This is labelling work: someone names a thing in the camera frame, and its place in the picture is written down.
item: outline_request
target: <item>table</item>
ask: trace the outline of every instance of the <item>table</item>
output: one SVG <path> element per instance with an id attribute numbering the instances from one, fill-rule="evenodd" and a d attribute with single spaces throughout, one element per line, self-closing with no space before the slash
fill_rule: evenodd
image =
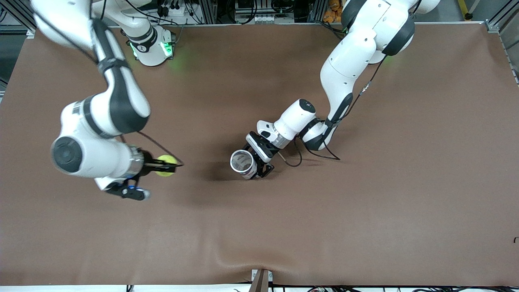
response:
<path id="1" fill-rule="evenodd" d="M 519 285 L 519 90 L 497 34 L 418 25 L 336 132 L 340 162 L 277 157 L 245 181 L 229 156 L 258 120 L 298 98 L 327 115 L 319 71 L 337 40 L 316 25 L 184 30 L 158 67 L 125 48 L 145 133 L 186 163 L 143 178 L 146 202 L 54 168 L 61 110 L 105 84 L 79 52 L 25 41 L 0 106 L 0 284 L 233 283 L 265 268 L 292 285 Z"/>

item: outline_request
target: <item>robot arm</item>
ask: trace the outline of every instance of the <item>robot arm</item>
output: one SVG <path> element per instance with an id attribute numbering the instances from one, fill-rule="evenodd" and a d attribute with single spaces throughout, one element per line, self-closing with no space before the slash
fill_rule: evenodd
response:
<path id="1" fill-rule="evenodd" d="M 330 102 L 330 112 L 326 120 L 315 117 L 315 109 L 308 101 L 299 100 L 275 123 L 259 121 L 259 135 L 250 132 L 243 148 L 252 152 L 250 157 L 258 165 L 257 173 L 252 177 L 264 177 L 272 171 L 274 167 L 270 160 L 296 135 L 301 137 L 309 150 L 319 151 L 325 148 L 351 106 L 353 86 L 367 65 L 382 61 L 384 56 L 396 55 L 413 39 L 415 25 L 408 11 L 418 5 L 418 12 L 427 13 L 438 2 L 439 0 L 348 0 L 342 14 L 342 24 L 348 29 L 348 34 L 328 56 L 320 74 L 321 84 Z M 312 108 L 312 111 L 305 111 L 308 108 Z M 281 124 L 285 128 L 288 125 L 290 133 L 279 130 L 278 125 Z M 238 165 L 234 155 L 230 163 L 235 171 L 240 172 L 240 169 L 234 167 Z"/>
<path id="2" fill-rule="evenodd" d="M 32 3 L 36 20 L 45 29 L 45 34 L 58 43 L 70 45 L 68 38 L 80 40 L 80 46 L 91 48 L 99 60 L 98 69 L 108 87 L 105 92 L 71 103 L 63 109 L 61 132 L 51 148 L 54 164 L 66 174 L 94 178 L 99 188 L 108 193 L 135 200 L 146 199 L 149 191 L 129 186 L 128 181 L 134 180 L 137 185 L 141 176 L 154 170 L 174 172 L 176 164 L 154 160 L 147 151 L 115 139 L 143 129 L 150 115 L 149 104 L 133 78 L 115 36 L 102 21 L 89 19 L 89 7 L 84 5 L 88 1 L 75 2 L 74 5 L 60 1 L 53 5 L 54 9 L 61 8 L 61 11 L 69 9 L 71 14 L 54 17 L 52 23 L 45 9 L 39 9 L 42 2 L 33 0 Z M 63 32 L 65 37 L 56 32 L 80 16 L 83 16 L 81 23 L 89 28 L 90 41 L 82 27 L 75 35 L 73 31 Z"/>
<path id="3" fill-rule="evenodd" d="M 92 4 L 98 17 L 105 0 Z M 151 0 L 106 0 L 104 15 L 116 22 L 130 40 L 133 54 L 146 66 L 157 66 L 173 57 L 175 35 L 150 21 L 133 7 L 141 7 Z"/>

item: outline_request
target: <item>black cable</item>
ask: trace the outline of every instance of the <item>black cable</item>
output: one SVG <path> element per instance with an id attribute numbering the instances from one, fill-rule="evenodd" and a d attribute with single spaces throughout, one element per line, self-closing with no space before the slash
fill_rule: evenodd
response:
<path id="1" fill-rule="evenodd" d="M 321 24 L 322 26 L 324 26 L 325 28 L 329 29 L 330 31 L 333 32 L 333 34 L 334 34 L 338 39 L 341 39 L 341 40 L 342 40 L 344 37 L 341 37 L 341 36 L 338 35 L 337 33 L 344 33 L 344 34 L 346 34 L 346 33 L 343 32 L 342 30 L 338 30 L 338 29 L 333 28 L 329 23 L 322 22 L 322 21 L 320 21 L 320 20 L 312 20 L 311 22 L 319 23 L 319 24 Z"/>
<path id="2" fill-rule="evenodd" d="M 2 18 L 2 19 L 0 19 L 0 22 L 4 21 L 5 18 L 7 17 L 7 11 L 4 11 L 4 10 L 3 10 L 3 12 L 5 12 L 5 14 L 4 14 L 3 17 L 2 17 L 2 13 L 0 13 L 0 17 Z"/>
<path id="3" fill-rule="evenodd" d="M 87 51 L 83 50 L 78 44 L 73 42 L 68 36 L 66 36 L 63 32 L 58 30 L 53 24 L 50 23 L 45 17 L 43 17 L 38 11 L 34 11 L 34 14 L 38 16 L 46 25 L 48 25 L 50 28 L 52 28 L 57 34 L 60 35 L 60 37 L 64 38 L 67 42 L 71 43 L 72 46 L 74 46 L 76 49 L 78 49 L 83 55 L 85 55 L 90 61 L 94 62 L 94 64 L 98 64 L 99 61 L 96 57 L 92 56 L 91 54 L 87 53 Z"/>
<path id="4" fill-rule="evenodd" d="M 252 2 L 251 16 L 249 17 L 249 19 L 246 22 L 244 22 L 242 24 L 247 24 L 247 23 L 251 22 L 254 19 L 254 17 L 256 17 L 256 13 L 258 11 L 258 4 L 256 3 L 256 0 L 251 0 L 251 2 Z"/>
<path id="5" fill-rule="evenodd" d="M 386 59 L 387 55 L 384 56 L 384 58 L 382 59 L 382 61 L 380 61 L 380 63 L 378 64 L 377 66 L 377 69 L 375 70 L 375 73 L 373 73 L 373 76 L 371 76 L 371 79 L 370 81 L 368 81 L 368 83 L 366 84 L 366 89 L 367 87 L 369 87 L 369 85 L 371 84 L 371 82 L 373 81 L 373 79 L 375 78 L 375 75 L 377 75 L 377 72 L 378 72 L 378 69 L 380 68 L 380 66 L 382 65 L 382 63 L 384 62 L 384 60 Z M 364 88 L 359 92 L 359 94 L 357 95 L 357 97 L 355 98 L 355 100 L 353 101 L 353 103 L 351 104 L 351 106 L 348 108 L 348 111 L 341 117 L 339 118 L 335 123 L 337 122 L 340 122 L 342 121 L 345 117 L 347 117 L 351 110 L 353 109 L 353 106 L 355 105 L 355 103 L 357 102 L 357 100 L 359 100 L 360 96 L 364 93 L 365 90 Z"/>
<path id="6" fill-rule="evenodd" d="M 329 30 L 333 30 L 335 32 L 340 32 L 340 33 L 344 33 L 342 30 L 340 29 L 336 29 L 336 28 L 333 28 L 329 23 L 327 22 L 322 22 L 320 20 L 312 20 L 311 22 L 315 22 L 315 23 L 319 23 L 320 25 L 324 26 L 325 28 L 329 29 Z"/>
<path id="7" fill-rule="evenodd" d="M 198 15 L 196 15 L 196 12 L 195 12 L 195 9 L 193 8 L 193 3 L 191 2 L 191 0 L 184 0 L 184 4 L 186 6 L 186 9 L 187 9 L 187 4 L 189 3 L 189 6 L 191 7 L 191 12 L 189 12 L 189 15 L 191 16 L 191 18 L 193 18 L 193 20 L 197 23 L 197 24 L 203 24 L 202 21 L 200 20 L 200 18 L 198 18 Z"/>
<path id="8" fill-rule="evenodd" d="M 180 33 L 179 33 L 179 36 L 175 39 L 175 44 L 178 44 L 180 42 L 180 37 L 182 36 L 182 31 L 184 30 L 184 26 L 183 25 L 181 28 L 180 28 Z"/>
<path id="9" fill-rule="evenodd" d="M 420 3 L 421 3 L 422 0 L 418 0 L 418 2 L 416 3 L 416 7 L 415 7 L 415 10 L 413 11 L 413 15 L 416 13 L 416 11 L 418 10 L 418 6 L 420 6 Z"/>
<path id="10" fill-rule="evenodd" d="M 176 159 L 177 161 L 177 165 L 176 167 L 181 167 L 181 166 L 184 166 L 184 162 L 182 160 L 180 160 L 180 158 L 176 157 L 173 153 L 171 153 L 168 149 L 166 149 L 164 146 L 162 146 L 159 142 L 155 141 L 155 139 L 153 139 L 152 137 L 146 135 L 145 133 L 141 132 L 141 131 L 137 131 L 137 133 L 141 136 L 143 136 L 144 138 L 148 139 L 149 141 L 151 141 L 153 144 L 155 144 L 157 147 L 161 148 L 162 150 L 164 150 L 164 152 L 168 153 L 169 155 L 173 156 L 173 158 Z"/>
<path id="11" fill-rule="evenodd" d="M 232 17 L 230 15 L 230 12 L 232 10 L 230 5 L 231 5 L 232 2 L 233 2 L 233 0 L 227 0 L 227 7 L 225 8 L 225 10 L 226 10 L 226 13 L 227 13 L 227 17 L 231 20 L 231 22 L 232 23 L 236 23 L 236 20 L 234 19 L 234 17 Z"/>
<path id="12" fill-rule="evenodd" d="M 92 19 L 92 3 L 93 2 L 94 2 L 94 0 L 89 1 L 90 6 L 88 6 L 88 19 Z"/>
<path id="13" fill-rule="evenodd" d="M 270 7 L 272 8 L 272 10 L 274 10 L 276 13 L 289 13 L 289 12 L 292 12 L 294 11 L 294 5 L 292 4 L 292 6 L 290 6 L 289 8 L 283 10 L 283 8 L 281 6 L 278 6 L 276 7 L 274 5 L 275 2 L 280 2 L 280 0 L 272 0 L 270 1 Z"/>
<path id="14" fill-rule="evenodd" d="M 161 19 L 161 18 L 159 18 L 159 17 L 156 17 L 156 16 L 153 16 L 153 15 L 146 14 L 146 13 L 140 11 L 140 10 L 139 10 L 137 7 L 135 7 L 133 4 L 131 4 L 131 2 L 130 2 L 129 0 L 125 0 L 125 1 L 126 1 L 128 4 L 130 4 L 130 6 L 131 6 L 133 9 L 135 9 L 138 13 L 140 13 L 140 14 L 142 14 L 142 15 L 145 15 L 145 16 L 147 16 L 147 17 L 151 17 L 151 18 L 155 18 L 155 19 L 157 19 L 157 20 L 162 20 L 162 21 L 166 21 L 166 22 L 169 22 L 169 23 L 173 23 L 173 24 L 175 24 L 175 25 L 180 25 L 180 24 L 178 24 L 178 23 L 176 23 L 176 22 L 174 22 L 174 21 L 171 21 L 171 20 Z"/>
<path id="15" fill-rule="evenodd" d="M 104 18 L 104 11 L 106 9 L 106 0 L 104 0 L 104 3 L 103 3 L 103 11 L 101 12 L 101 19 Z"/>
<path id="16" fill-rule="evenodd" d="M 286 165 L 290 166 L 290 167 L 298 167 L 299 165 L 301 165 L 301 163 L 303 162 L 303 154 L 301 153 L 301 150 L 299 149 L 299 147 L 297 146 L 297 143 L 295 142 L 296 139 L 292 140 L 294 142 L 294 146 L 295 148 L 297 149 L 297 152 L 299 153 L 299 163 L 296 164 L 296 165 L 293 165 L 293 164 L 290 164 L 288 163 L 285 158 L 283 156 L 281 156 L 281 158 L 283 159 L 283 161 L 285 162 Z"/>
<path id="17" fill-rule="evenodd" d="M 303 145 L 305 146 L 306 150 L 308 150 L 308 152 L 310 152 L 310 154 L 312 155 L 315 155 L 317 157 L 320 157 L 320 158 L 325 158 L 325 159 L 331 159 L 331 160 L 340 160 L 340 158 L 335 155 L 331 150 L 330 148 L 328 148 L 328 145 L 326 145 L 326 142 L 324 142 L 324 147 L 326 148 L 326 150 L 328 150 L 328 152 L 333 156 L 333 157 L 329 157 L 329 156 L 323 156 L 323 155 L 319 155 L 319 154 L 316 154 L 316 153 L 313 153 L 312 150 L 308 149 L 308 147 L 306 146 L 306 144 L 303 142 Z"/>

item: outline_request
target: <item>yellow tennis ball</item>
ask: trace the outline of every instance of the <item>yellow tennis ball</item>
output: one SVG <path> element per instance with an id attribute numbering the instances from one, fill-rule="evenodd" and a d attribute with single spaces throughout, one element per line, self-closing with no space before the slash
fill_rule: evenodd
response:
<path id="1" fill-rule="evenodd" d="M 165 161 L 167 163 L 174 163 L 174 164 L 177 163 L 175 157 L 173 157 L 171 155 L 167 155 L 167 154 L 161 155 L 157 159 Z M 155 173 L 160 175 L 160 176 L 162 176 L 162 177 L 168 177 L 168 176 L 173 174 L 172 172 L 163 172 L 163 171 L 156 171 Z"/>

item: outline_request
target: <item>cup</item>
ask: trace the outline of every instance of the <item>cup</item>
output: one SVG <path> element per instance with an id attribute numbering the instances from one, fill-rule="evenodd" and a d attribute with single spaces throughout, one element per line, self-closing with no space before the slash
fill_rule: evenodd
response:
<path id="1" fill-rule="evenodd" d="M 256 161 L 246 150 L 236 150 L 230 157 L 230 166 L 245 179 L 253 178 L 257 172 Z"/>

